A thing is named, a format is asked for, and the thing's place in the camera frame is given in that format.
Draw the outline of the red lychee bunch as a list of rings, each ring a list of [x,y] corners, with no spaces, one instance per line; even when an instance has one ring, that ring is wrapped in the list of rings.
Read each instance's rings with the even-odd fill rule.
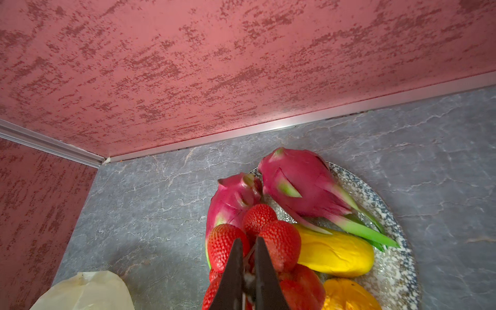
[[[272,298],[268,290],[257,285],[258,238],[265,242],[268,255],[275,270],[279,289],[290,309],[322,309],[325,290],[316,274],[298,263],[302,239],[297,228],[278,219],[268,205],[256,204],[242,209],[223,203],[212,204],[207,214],[205,250],[210,265],[210,285],[205,292],[203,309],[211,309],[217,296],[222,276],[235,240],[242,242],[244,267],[245,308],[258,309],[262,296]]]

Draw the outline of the fruit print plastic bag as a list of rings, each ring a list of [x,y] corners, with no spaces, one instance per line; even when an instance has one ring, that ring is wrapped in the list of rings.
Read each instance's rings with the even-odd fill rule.
[[[124,281],[111,271],[80,272],[44,293],[32,309],[129,309],[134,304]]]

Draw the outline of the pink dragon fruit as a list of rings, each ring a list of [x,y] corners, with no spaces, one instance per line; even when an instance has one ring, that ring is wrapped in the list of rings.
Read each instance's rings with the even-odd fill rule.
[[[262,200],[262,181],[252,173],[240,173],[218,180],[218,189],[211,199],[207,212],[205,255],[210,232],[220,224],[231,224],[242,229],[245,214]]]
[[[339,185],[326,161],[309,150],[277,148],[258,164],[263,192],[307,229],[329,234],[308,218],[325,218],[377,249],[399,247],[384,226]]]

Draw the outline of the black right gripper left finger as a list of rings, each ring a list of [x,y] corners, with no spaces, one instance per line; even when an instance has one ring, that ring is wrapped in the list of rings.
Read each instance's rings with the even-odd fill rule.
[[[243,243],[238,238],[231,248],[229,260],[209,309],[244,309],[244,260]]]

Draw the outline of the orange yellow fruit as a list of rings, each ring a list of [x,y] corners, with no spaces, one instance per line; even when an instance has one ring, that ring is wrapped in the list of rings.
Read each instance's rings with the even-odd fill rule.
[[[360,284],[346,278],[333,278],[324,282],[323,309],[374,309],[382,310],[375,297]]]

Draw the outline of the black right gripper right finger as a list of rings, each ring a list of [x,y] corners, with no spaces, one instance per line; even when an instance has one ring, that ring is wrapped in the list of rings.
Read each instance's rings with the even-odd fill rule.
[[[262,237],[257,238],[254,253],[256,273],[255,308],[257,310],[290,310],[280,288],[266,243]]]

